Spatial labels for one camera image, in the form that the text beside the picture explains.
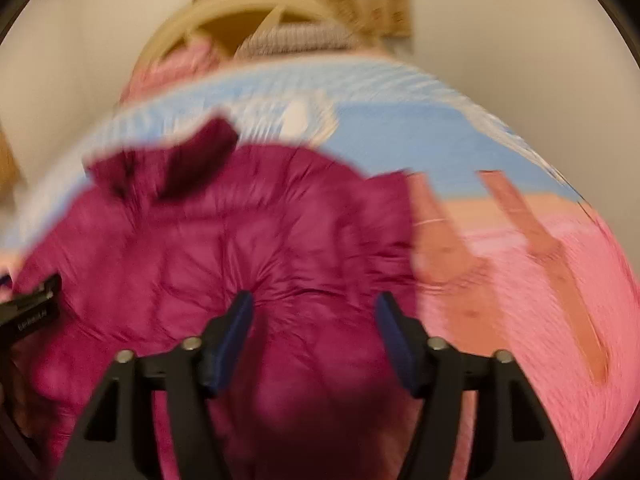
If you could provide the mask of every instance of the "bed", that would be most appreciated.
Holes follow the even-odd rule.
[[[255,25],[331,20],[310,0],[219,2],[199,0],[168,20],[139,65],[176,52],[197,29],[222,34],[216,23],[233,14],[246,20],[223,41],[223,57]],[[360,38],[357,49],[340,52],[229,61],[123,104],[33,189],[1,247],[25,254],[46,235],[92,185],[87,158],[180,142],[213,113],[232,121],[241,142],[311,146],[364,174],[407,170],[421,321],[462,351],[510,348],[556,427],[574,478],[587,480],[640,399],[635,276],[597,212],[523,139],[375,43]],[[455,479],[468,458],[467,401]],[[408,408],[401,430],[381,437],[390,478],[414,419]]]

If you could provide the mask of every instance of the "black clamp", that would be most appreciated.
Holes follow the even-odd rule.
[[[551,421],[509,351],[459,352],[404,316],[388,292],[378,298],[376,322],[402,386],[424,400],[398,480],[449,478],[465,390],[478,391],[467,480],[571,480]]]
[[[122,350],[84,409],[57,480],[160,480],[151,394],[165,390],[182,480],[230,480],[206,399],[228,387],[253,318],[254,302],[240,292],[228,312],[201,336],[173,350],[137,358]]]
[[[61,288],[62,279],[54,274],[31,294],[15,296],[0,304],[0,351],[9,349],[58,317],[56,297]]]

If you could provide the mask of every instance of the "metal screw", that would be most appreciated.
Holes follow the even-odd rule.
[[[429,345],[429,348],[431,348],[432,350],[444,350],[449,346],[448,343],[441,337],[430,337],[427,341],[427,345]]]
[[[513,361],[513,354],[508,350],[498,350],[494,357],[498,359],[503,365],[508,364]]]
[[[120,350],[116,354],[116,361],[123,365],[124,363],[131,361],[134,355],[133,350]]]
[[[199,337],[188,337],[182,342],[182,348],[184,348],[187,352],[192,350],[197,350],[202,346],[202,339]]]

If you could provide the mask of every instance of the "white wall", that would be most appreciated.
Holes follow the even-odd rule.
[[[503,118],[640,270],[640,70],[596,0],[414,0],[417,64]]]
[[[28,182],[115,104],[153,31],[189,0],[31,0],[0,45],[0,118]]]

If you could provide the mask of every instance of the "wooden headboard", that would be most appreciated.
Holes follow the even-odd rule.
[[[228,56],[254,32],[279,23],[334,22],[318,0],[196,0],[172,17],[148,41],[137,66],[161,59],[194,33],[211,37]]]

